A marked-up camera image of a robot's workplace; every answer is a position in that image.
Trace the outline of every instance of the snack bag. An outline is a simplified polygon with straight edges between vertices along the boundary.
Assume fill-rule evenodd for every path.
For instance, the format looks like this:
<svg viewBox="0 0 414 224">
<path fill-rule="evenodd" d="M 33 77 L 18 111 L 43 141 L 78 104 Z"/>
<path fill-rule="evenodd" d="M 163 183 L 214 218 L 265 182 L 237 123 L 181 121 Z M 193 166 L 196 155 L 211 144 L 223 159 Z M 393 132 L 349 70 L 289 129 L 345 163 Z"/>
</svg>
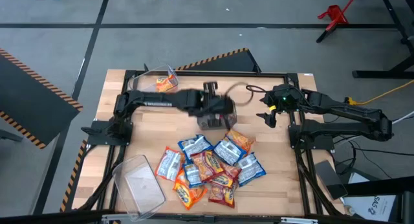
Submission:
<svg viewBox="0 0 414 224">
<path fill-rule="evenodd" d="M 160 163 L 155 170 L 155 175 L 159 175 L 170 181 L 175 181 L 183 162 L 183 154 L 177 150 L 172 150 L 167 146 L 166 151 L 161 157 Z"/>
<path fill-rule="evenodd" d="M 208 191 L 208 189 L 204 186 L 189 188 L 188 181 L 186 180 L 183 170 L 181 170 L 177 176 L 173 190 L 178 193 L 182 203 L 188 210 L 191 209 L 194 204 L 200 201 Z"/>
<path fill-rule="evenodd" d="M 224 173 L 221 163 L 213 156 L 212 151 L 203 151 L 191 156 L 199 169 L 201 182 L 207 182 Z"/>
<path fill-rule="evenodd" d="M 209 202 L 215 202 L 222 205 L 227 205 L 230 208 L 234 208 L 234 191 L 237 183 L 234 183 L 231 188 L 223 187 L 212 183 L 212 191 L 208 198 Z"/>
<path fill-rule="evenodd" d="M 231 129 L 226 133 L 226 136 L 236 145 L 242 147 L 242 149 L 244 149 L 247 153 L 250 151 L 254 143 L 254 139 L 245 137 L 243 134 L 239 133 L 236 130 Z"/>
<path fill-rule="evenodd" d="M 179 146 L 186 156 L 187 163 L 192 163 L 191 155 L 204 150 L 213 150 L 213 145 L 206 140 L 204 135 L 197 135 L 197 138 L 179 141 Z"/>
<path fill-rule="evenodd" d="M 234 144 L 228 137 L 224 137 L 215 145 L 214 152 L 229 165 L 234 165 L 247 154 L 242 147 Z"/>
<path fill-rule="evenodd" d="M 241 168 L 241 172 L 239 174 L 240 187 L 249 183 L 253 179 L 266 175 L 265 169 L 263 169 L 253 153 L 247 155 L 244 159 L 241 159 L 236 166 Z"/>
<path fill-rule="evenodd" d="M 157 91 L 158 92 L 166 92 L 171 88 L 175 87 L 174 84 L 175 76 L 170 74 L 168 77 L 158 78 L 157 79 Z"/>
<path fill-rule="evenodd" d="M 190 188 L 204 184 L 201 182 L 199 169 L 194 164 L 184 164 L 182 167 L 184 169 L 184 173 L 186 174 Z"/>
<path fill-rule="evenodd" d="M 229 166 L 225 163 L 222 163 L 221 166 L 224 168 L 224 173 L 219 177 L 213 178 L 210 182 L 231 188 L 236 182 L 237 176 L 241 172 L 241 169 L 234 166 Z"/>
</svg>

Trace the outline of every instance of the gray floor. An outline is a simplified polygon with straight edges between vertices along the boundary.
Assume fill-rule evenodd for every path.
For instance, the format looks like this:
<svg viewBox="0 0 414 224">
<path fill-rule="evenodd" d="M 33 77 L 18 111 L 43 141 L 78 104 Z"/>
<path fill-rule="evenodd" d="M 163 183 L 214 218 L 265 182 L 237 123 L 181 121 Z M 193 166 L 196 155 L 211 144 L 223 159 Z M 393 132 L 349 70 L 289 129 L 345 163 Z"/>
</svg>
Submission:
<svg viewBox="0 0 414 224">
<path fill-rule="evenodd" d="M 102 0 L 0 0 L 0 23 L 94 23 Z M 328 5 L 347 0 L 109 0 L 104 23 L 323 23 L 316 18 Z M 408 32 L 412 13 L 404 0 L 391 0 Z M 356 0 L 347 12 L 352 23 L 392 23 L 381 0 Z M 86 51 L 91 29 L 0 29 L 0 47 L 71 93 Z M 91 57 L 79 101 L 84 110 L 72 121 L 45 212 L 59 210 L 63 193 L 86 137 L 80 127 L 89 126 L 98 105 L 107 69 L 141 69 L 162 62 L 176 67 L 248 47 L 264 71 L 314 73 L 318 90 L 342 100 L 351 96 L 367 100 L 406 80 L 356 80 L 355 69 L 388 69 L 409 53 L 399 43 L 396 30 L 337 30 L 322 44 L 317 29 L 165 28 L 102 29 Z M 381 108 L 390 118 L 412 111 L 407 87 L 370 107 Z M 414 153 L 410 134 L 414 120 L 394 127 L 389 142 L 358 139 L 367 149 Z M 4 122 L 0 128 L 11 129 Z M 0 142 L 0 216 L 31 213 L 53 144 L 44 150 L 25 141 Z M 344 144 L 336 149 L 341 161 L 351 156 Z M 413 175 L 414 162 L 407 157 L 367 153 L 391 177 Z M 358 153 L 356 168 L 375 177 L 386 176 Z"/>
</svg>

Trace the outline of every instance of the clear plastic container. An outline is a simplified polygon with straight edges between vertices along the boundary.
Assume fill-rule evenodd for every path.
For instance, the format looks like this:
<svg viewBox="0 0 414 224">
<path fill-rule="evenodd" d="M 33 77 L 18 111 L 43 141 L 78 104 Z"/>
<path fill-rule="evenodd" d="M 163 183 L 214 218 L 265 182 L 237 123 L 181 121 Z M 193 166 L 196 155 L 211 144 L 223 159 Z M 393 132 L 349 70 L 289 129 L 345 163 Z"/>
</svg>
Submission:
<svg viewBox="0 0 414 224">
<path fill-rule="evenodd" d="M 113 178 L 131 221 L 151 217 L 166 201 L 145 155 L 119 164 Z"/>
<path fill-rule="evenodd" d="M 147 92 L 174 92 L 178 89 L 179 79 L 167 64 L 152 69 L 128 81 L 128 90 Z"/>
</svg>

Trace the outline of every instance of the blue snack bag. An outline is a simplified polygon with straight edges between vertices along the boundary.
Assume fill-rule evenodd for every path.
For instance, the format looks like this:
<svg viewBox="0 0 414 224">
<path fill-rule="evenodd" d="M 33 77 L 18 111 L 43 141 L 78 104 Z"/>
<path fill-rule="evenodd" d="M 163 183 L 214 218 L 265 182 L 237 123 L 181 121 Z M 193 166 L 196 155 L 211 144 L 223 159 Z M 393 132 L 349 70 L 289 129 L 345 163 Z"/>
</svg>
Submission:
<svg viewBox="0 0 414 224">
<path fill-rule="evenodd" d="M 179 146 L 186 156 L 187 163 L 190 164 L 191 155 L 200 153 L 204 150 L 213 150 L 213 145 L 206 139 L 204 135 L 198 134 L 194 139 L 187 139 L 179 141 Z"/>
<path fill-rule="evenodd" d="M 231 166 L 247 154 L 242 147 L 235 144 L 227 136 L 215 145 L 214 153 Z"/>
<path fill-rule="evenodd" d="M 236 166 L 241 168 L 239 174 L 239 186 L 242 187 L 252 181 L 253 179 L 259 178 L 266 175 L 265 169 L 257 161 L 254 153 L 247 155 L 244 159 L 241 159 Z"/>
<path fill-rule="evenodd" d="M 204 184 L 201 182 L 199 169 L 194 164 L 184 164 L 182 167 L 184 168 L 184 173 L 187 177 L 188 182 L 190 182 L 188 185 L 190 188 Z"/>
</svg>

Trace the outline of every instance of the wooden table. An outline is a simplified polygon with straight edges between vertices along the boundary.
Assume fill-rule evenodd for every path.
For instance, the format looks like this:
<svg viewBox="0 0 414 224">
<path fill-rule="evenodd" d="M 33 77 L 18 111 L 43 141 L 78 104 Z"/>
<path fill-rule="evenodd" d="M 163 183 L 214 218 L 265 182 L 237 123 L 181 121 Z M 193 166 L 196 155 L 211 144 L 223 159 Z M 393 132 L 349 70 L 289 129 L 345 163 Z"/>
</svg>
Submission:
<svg viewBox="0 0 414 224">
<path fill-rule="evenodd" d="M 108 70 L 99 101 L 96 118 L 108 120 L 112 117 L 116 96 L 120 94 L 125 70 Z M 299 74 L 301 88 L 316 90 L 312 74 Z M 259 77 L 208 77 L 179 76 L 180 89 L 202 89 L 203 82 L 217 81 L 218 92 L 224 92 L 236 82 L 248 82 L 264 89 L 272 89 L 274 85 L 283 84 L 282 78 Z M 243 86 L 236 87 L 229 94 L 236 102 L 243 102 L 250 93 Z M 256 113 L 268 112 L 268 108 L 259 101 L 263 94 L 255 93 L 250 104 L 237 107 L 237 124 L 234 129 L 256 140 L 252 151 L 263 165 L 267 175 L 253 180 L 235 191 L 235 208 L 209 203 L 208 194 L 191 210 L 186 210 L 176 192 L 172 190 L 173 182 L 158 177 L 158 181 L 166 195 L 166 202 L 158 211 L 163 214 L 210 214 L 210 215 L 267 215 L 267 216 L 302 216 L 303 204 L 294 151 L 290 148 L 287 126 L 289 116 L 277 116 L 277 126 L 269 128 Z M 306 118 L 323 121 L 321 115 L 306 115 Z M 133 114 L 133 136 L 126 149 L 125 160 L 135 155 L 145 155 L 155 169 L 166 146 L 179 150 L 178 141 L 194 137 L 201 133 L 216 144 L 224 137 L 224 130 L 201 131 L 196 118 L 188 117 L 175 108 L 140 107 Z M 94 189 L 100 184 L 107 159 L 108 146 L 97 146 L 86 156 L 80 180 L 74 195 L 72 208 L 85 203 Z M 331 156 L 323 150 L 313 151 L 314 162 L 329 160 Z M 108 186 L 104 207 L 108 207 L 112 183 Z M 312 189 L 308 185 L 310 207 L 315 213 Z M 343 212 L 343 205 L 337 200 L 335 207 Z M 117 211 L 125 211 L 124 204 L 118 196 Z"/>
</svg>

